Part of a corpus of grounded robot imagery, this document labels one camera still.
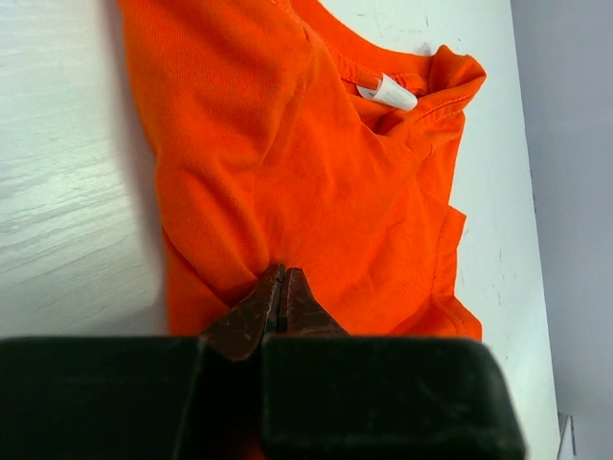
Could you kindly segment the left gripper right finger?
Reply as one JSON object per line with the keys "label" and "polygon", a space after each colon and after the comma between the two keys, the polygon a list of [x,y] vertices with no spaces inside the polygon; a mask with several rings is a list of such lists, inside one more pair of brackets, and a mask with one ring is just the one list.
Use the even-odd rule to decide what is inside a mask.
{"label": "left gripper right finger", "polygon": [[522,459],[489,349],[465,338],[351,336],[289,269],[261,343],[261,443],[270,459]]}

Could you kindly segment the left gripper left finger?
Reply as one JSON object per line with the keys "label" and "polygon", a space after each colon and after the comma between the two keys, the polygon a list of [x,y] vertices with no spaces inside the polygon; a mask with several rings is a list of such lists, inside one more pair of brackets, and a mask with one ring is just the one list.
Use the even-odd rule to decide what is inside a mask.
{"label": "left gripper left finger", "polygon": [[203,333],[1,342],[5,459],[261,459],[260,346],[285,269]]}

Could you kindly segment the orange t-shirt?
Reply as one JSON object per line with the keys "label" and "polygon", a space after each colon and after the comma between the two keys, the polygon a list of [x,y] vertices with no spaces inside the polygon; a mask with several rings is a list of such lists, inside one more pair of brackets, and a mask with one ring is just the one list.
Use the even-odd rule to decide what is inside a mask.
{"label": "orange t-shirt", "polygon": [[353,334],[465,336],[450,205],[473,58],[379,48],[316,1],[123,1],[156,158],[169,327],[195,334],[273,264]]}

